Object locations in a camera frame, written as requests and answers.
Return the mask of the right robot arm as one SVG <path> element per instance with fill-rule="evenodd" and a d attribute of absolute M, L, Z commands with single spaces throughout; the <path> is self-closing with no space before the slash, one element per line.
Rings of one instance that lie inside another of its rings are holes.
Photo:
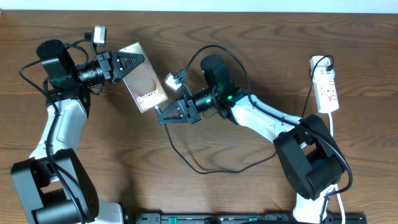
<path fill-rule="evenodd" d="M 200 62 L 206 87 L 183 92 L 166 109 L 157 110 L 164 126 L 196 123 L 201 113 L 215 109 L 223 118 L 249 128 L 272 142 L 284 174 L 297 193 L 293 217 L 298 222 L 323 223 L 332 195 L 344 172 L 351 169 L 321 118 L 283 113 L 258 99 L 249 88 L 235 85 L 222 56 Z"/>

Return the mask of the Galaxy S25 Ultra smartphone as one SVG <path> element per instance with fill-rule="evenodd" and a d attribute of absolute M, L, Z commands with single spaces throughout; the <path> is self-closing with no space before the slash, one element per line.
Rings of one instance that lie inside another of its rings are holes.
<path fill-rule="evenodd" d="M 168 96 L 160 80 L 147 58 L 140 42 L 129 45 L 120 52 L 141 54 L 144 61 L 127 74 L 123 80 L 134 99 L 139 111 L 145 113 L 153 107 L 165 102 Z"/>

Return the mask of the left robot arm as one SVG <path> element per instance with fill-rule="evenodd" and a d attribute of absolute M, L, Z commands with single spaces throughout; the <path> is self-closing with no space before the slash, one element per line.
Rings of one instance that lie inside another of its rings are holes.
<path fill-rule="evenodd" d="M 29 158 L 12 166 L 12 181 L 29 223 L 135 223 L 120 203 L 99 199 L 76 152 L 95 88 L 121 81 L 145 62 L 145 55 L 98 52 L 76 65 L 70 48 L 80 45 L 48 40 L 37 48 L 47 72 L 39 91 L 48 120 Z"/>

